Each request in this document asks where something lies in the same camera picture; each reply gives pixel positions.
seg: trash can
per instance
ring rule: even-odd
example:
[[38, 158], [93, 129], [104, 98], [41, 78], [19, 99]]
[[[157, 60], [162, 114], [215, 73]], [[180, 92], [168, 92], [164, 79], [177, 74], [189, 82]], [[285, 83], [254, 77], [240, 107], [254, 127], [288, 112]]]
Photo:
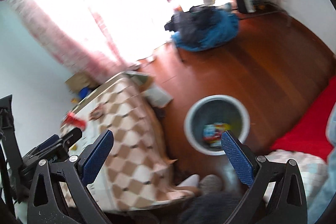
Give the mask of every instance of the trash can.
[[228, 95], [213, 95], [196, 102], [184, 120], [184, 133], [197, 151], [206, 155], [224, 155], [221, 147], [210, 147], [203, 140], [204, 126], [227, 123], [232, 133], [244, 143], [250, 131], [250, 116], [244, 105]]

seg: pile of clothes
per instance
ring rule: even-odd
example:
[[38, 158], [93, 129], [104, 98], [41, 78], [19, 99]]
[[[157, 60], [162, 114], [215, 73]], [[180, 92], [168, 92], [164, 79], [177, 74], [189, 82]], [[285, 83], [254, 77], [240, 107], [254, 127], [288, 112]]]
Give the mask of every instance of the pile of clothes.
[[177, 12], [165, 25], [174, 31], [172, 39], [177, 47], [198, 52], [218, 47], [238, 34], [238, 17], [213, 6], [191, 7], [187, 12]]

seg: red object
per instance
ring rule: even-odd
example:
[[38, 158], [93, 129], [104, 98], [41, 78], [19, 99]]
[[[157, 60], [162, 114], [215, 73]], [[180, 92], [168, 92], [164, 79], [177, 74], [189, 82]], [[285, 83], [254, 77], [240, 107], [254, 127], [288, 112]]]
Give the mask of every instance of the red object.
[[336, 102], [336, 76], [309, 107], [298, 124], [277, 139], [271, 150], [298, 151], [322, 158], [325, 162], [334, 148], [326, 138], [329, 115]]
[[82, 131], [86, 129], [86, 121], [77, 118], [73, 112], [68, 112], [67, 115], [64, 116], [62, 126], [65, 124], [71, 124], [74, 127], [78, 127]]

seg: pink curtain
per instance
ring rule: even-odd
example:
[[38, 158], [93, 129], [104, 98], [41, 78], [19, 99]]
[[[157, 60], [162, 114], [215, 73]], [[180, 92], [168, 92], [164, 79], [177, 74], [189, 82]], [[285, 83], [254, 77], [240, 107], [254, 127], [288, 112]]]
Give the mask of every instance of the pink curtain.
[[100, 83], [130, 66], [100, 14], [85, 0], [7, 0], [36, 40], [72, 73]]

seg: light blue fabric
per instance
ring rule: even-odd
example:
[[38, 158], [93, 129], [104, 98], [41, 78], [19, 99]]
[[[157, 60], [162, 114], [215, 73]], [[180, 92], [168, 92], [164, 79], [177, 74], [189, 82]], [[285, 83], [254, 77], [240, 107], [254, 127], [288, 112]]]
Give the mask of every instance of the light blue fabric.
[[176, 46], [187, 51], [199, 52], [221, 46], [237, 36], [239, 18], [235, 14], [227, 13], [222, 9], [216, 9], [214, 16], [220, 17], [220, 21], [204, 30], [206, 34], [204, 38], [200, 40], [198, 47], [191, 47], [190, 45], [184, 44], [179, 32], [171, 36], [175, 40]]
[[[336, 107], [334, 106], [328, 121], [326, 135], [333, 146], [336, 146]], [[308, 224], [314, 224], [329, 205], [336, 193], [336, 148], [328, 156], [328, 179], [314, 198], [308, 209]]]

